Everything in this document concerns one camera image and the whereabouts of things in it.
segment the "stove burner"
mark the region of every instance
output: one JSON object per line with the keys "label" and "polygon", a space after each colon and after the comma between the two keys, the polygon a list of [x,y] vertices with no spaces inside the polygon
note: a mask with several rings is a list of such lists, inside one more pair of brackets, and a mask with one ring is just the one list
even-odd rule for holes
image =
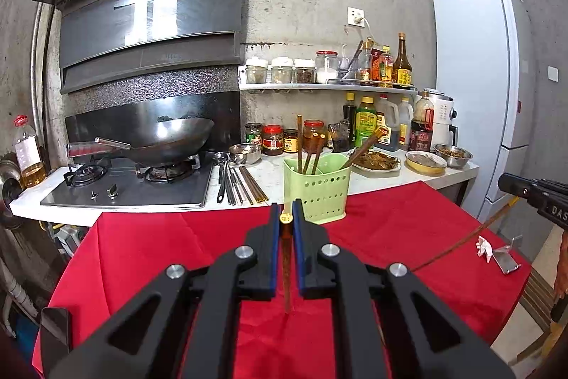
{"label": "stove burner", "polygon": [[171,166],[150,167],[144,174],[144,179],[153,183],[172,183],[185,179],[193,172],[191,162],[183,161]]}
{"label": "stove burner", "polygon": [[70,187],[90,185],[100,179],[107,172],[106,167],[100,164],[83,164],[75,172],[67,172],[63,175],[65,183]]}

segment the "stove knob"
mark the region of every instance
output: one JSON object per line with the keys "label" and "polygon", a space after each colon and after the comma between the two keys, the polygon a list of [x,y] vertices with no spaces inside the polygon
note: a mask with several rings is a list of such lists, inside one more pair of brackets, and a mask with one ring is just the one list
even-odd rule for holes
{"label": "stove knob", "polygon": [[107,195],[110,199],[115,199],[118,196],[118,188],[116,187],[116,183],[113,183],[107,190]]}

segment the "gas stove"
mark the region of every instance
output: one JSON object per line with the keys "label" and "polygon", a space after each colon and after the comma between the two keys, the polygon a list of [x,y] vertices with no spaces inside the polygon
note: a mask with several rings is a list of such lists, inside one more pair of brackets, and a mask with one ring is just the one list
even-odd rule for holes
{"label": "gas stove", "polygon": [[203,207],[212,159],[212,153],[203,152],[172,166],[142,167],[127,158],[90,161],[70,168],[41,204],[118,211],[131,206]]}

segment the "wok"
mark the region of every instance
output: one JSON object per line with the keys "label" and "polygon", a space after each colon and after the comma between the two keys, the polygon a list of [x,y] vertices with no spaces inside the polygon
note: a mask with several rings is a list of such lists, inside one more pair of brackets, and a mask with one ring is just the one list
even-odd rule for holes
{"label": "wok", "polygon": [[[183,161],[197,153],[211,134],[215,123],[205,118],[174,119],[140,126],[130,137],[120,142],[79,142],[67,144],[68,156],[81,156],[94,153],[113,152],[120,154],[143,166],[166,166]],[[116,145],[130,145],[130,149],[117,150]]]}

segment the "bowl of food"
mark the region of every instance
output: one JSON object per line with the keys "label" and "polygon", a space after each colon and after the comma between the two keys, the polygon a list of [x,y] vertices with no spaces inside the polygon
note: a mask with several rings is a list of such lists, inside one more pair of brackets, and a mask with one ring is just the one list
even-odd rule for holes
{"label": "bowl of food", "polygon": [[470,152],[455,145],[437,144],[434,145],[434,152],[444,158],[448,166],[454,169],[463,169],[468,161],[473,158]]}
{"label": "bowl of food", "polygon": [[237,164],[254,164],[260,159],[261,150],[257,144],[237,144],[229,147],[229,158]]}
{"label": "bowl of food", "polygon": [[428,152],[407,152],[406,164],[419,174],[440,175],[448,167],[444,158]]}
{"label": "bowl of food", "polygon": [[401,164],[400,159],[396,156],[389,156],[373,148],[359,156],[353,166],[369,174],[386,174],[398,172]]}

